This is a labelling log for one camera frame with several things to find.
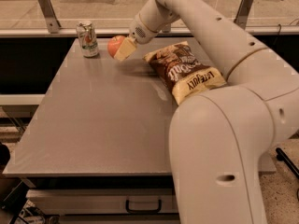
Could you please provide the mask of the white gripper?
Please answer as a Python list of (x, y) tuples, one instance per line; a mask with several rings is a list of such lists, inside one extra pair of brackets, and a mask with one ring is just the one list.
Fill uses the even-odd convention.
[(158, 34), (157, 24), (146, 15), (138, 13), (129, 25), (129, 36), (118, 35), (115, 37), (119, 45), (114, 58), (118, 61), (126, 60), (132, 55), (138, 44), (149, 43)]

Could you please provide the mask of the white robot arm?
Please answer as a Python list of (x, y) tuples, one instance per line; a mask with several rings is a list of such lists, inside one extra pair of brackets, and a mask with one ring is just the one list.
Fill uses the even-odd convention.
[(299, 74), (202, 0), (149, 0), (130, 46), (182, 19), (227, 86), (188, 98), (169, 130), (181, 224), (267, 224), (259, 160), (299, 129)]

